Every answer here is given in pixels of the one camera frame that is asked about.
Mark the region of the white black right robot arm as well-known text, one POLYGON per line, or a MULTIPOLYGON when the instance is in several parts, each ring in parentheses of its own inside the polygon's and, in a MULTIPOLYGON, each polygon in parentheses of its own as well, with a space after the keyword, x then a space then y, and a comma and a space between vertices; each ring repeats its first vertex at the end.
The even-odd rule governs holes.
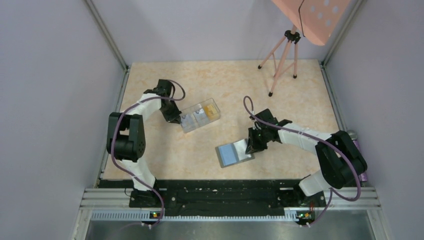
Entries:
POLYGON ((324 190, 341 189, 354 183, 361 194, 360 175, 368 166, 351 136, 343 130, 324 133, 303 128, 290 120, 278 121, 267 108, 250 118, 254 126, 248 129, 246 153, 266 150, 269 142, 299 147, 315 155, 319 170, 295 184, 293 200, 307 206, 314 195, 324 190))

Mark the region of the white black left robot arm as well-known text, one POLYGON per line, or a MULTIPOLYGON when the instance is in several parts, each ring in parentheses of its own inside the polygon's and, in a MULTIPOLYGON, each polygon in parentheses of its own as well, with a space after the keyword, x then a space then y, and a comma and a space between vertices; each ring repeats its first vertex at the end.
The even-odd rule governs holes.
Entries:
POLYGON ((161 194, 154 188, 156 178, 144 159, 147 147, 144 122, 159 111, 167 123, 180 124, 182 112, 176 102, 184 97, 174 97, 180 87, 174 80, 159 79, 157 86, 144 91, 136 103, 108 117, 106 150, 114 166, 131 177, 135 197, 141 197, 149 207, 160 202, 161 194))

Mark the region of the clear plastic card box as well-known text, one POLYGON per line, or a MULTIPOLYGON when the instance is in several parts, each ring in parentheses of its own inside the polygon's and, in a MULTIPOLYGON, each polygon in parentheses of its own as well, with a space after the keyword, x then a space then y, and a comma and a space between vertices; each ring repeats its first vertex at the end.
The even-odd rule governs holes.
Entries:
POLYGON ((187 134, 221 118, 221 110, 213 98, 209 98, 181 111, 180 126, 187 134))

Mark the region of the yellow credit card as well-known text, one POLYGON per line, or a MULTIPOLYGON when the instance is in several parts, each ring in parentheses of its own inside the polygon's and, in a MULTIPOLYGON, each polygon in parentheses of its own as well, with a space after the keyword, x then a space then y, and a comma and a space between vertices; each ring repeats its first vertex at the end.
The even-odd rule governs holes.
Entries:
POLYGON ((215 121, 220 118, 220 112, 213 103, 204 106, 203 110, 210 121, 215 121))

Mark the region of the grey card holder wallet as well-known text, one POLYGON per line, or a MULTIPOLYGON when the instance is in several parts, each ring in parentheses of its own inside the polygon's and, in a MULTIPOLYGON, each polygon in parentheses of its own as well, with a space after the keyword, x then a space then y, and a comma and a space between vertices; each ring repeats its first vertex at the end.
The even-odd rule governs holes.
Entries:
POLYGON ((221 168, 227 168, 240 163, 255 159, 255 155, 247 154, 248 139, 241 139, 236 142, 215 147, 218 162, 221 168))

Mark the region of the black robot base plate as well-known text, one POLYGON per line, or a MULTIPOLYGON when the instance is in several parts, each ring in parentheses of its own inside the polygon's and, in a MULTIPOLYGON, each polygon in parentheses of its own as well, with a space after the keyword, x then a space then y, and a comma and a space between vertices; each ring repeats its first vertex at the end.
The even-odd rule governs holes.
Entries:
POLYGON ((123 188, 131 208, 158 208, 165 217, 284 216, 288 208, 324 207, 323 192, 304 196, 297 179, 157 180, 156 192, 137 190, 131 180, 101 180, 99 188, 123 188))

